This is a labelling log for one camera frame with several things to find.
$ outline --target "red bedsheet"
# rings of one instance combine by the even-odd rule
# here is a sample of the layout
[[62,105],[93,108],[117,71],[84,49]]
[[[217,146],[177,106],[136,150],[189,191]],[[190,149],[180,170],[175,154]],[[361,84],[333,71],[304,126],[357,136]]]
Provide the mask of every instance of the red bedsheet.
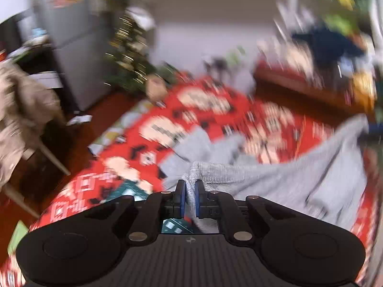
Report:
[[[309,117],[270,102],[253,100],[212,84],[208,79],[179,85],[162,104],[143,115],[115,143],[91,159],[57,195],[31,230],[103,202],[124,179],[137,181],[137,185],[148,193],[151,189],[161,191],[164,174],[158,167],[159,162],[172,152],[171,145],[180,141],[196,124],[204,128],[213,141],[235,131],[244,133],[248,140],[243,150],[260,163],[294,160],[333,133],[331,127]],[[365,155],[367,166],[371,165],[370,160]],[[377,212],[373,184],[371,175],[352,230],[368,253]],[[2,287],[20,287],[23,283],[24,278],[13,255],[0,270],[0,284]]]

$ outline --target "christmas tree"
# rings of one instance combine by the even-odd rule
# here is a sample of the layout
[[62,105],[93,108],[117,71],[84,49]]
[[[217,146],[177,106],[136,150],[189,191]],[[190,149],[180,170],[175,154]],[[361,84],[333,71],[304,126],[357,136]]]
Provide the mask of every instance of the christmas tree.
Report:
[[145,91],[146,76],[155,70],[147,59],[145,30],[128,15],[123,15],[120,20],[121,26],[110,42],[112,53],[107,53],[117,63],[117,72],[108,83],[129,92]]

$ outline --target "gray cloth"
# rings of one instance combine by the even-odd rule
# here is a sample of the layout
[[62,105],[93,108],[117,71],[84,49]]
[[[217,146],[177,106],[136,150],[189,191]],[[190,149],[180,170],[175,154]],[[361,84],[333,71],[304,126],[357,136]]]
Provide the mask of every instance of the gray cloth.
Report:
[[167,176],[162,182],[162,187],[168,191],[175,189],[178,180],[190,169],[194,161],[232,163],[245,140],[243,135],[234,133],[212,143],[208,134],[200,126],[196,126],[185,139],[174,146],[174,154],[158,164]]
[[195,217],[195,181],[201,179],[207,191],[227,192],[238,200],[259,195],[350,230],[366,186],[357,145],[363,131],[368,131],[367,118],[357,115],[322,145],[290,163],[239,166],[194,162],[182,176],[192,218],[203,232],[218,231],[215,220]]

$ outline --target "metal screw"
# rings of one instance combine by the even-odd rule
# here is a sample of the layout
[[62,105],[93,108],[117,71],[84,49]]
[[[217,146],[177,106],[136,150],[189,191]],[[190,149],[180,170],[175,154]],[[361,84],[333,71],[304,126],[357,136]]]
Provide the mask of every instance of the metal screw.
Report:
[[253,238],[253,236],[249,232],[240,231],[240,232],[234,233],[234,238],[237,241],[250,241]]
[[133,232],[129,234],[129,239],[133,242],[142,242],[147,239],[147,235],[144,232]]

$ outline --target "light green object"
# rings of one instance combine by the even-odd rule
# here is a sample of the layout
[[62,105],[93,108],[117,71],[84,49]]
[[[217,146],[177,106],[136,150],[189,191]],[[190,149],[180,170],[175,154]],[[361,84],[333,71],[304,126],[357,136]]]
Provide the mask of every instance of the light green object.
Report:
[[12,255],[16,251],[17,245],[27,233],[28,228],[21,220],[19,220],[8,245],[8,256]]
[[339,15],[327,15],[324,21],[330,30],[338,31],[344,36],[348,36],[358,30],[351,21]]

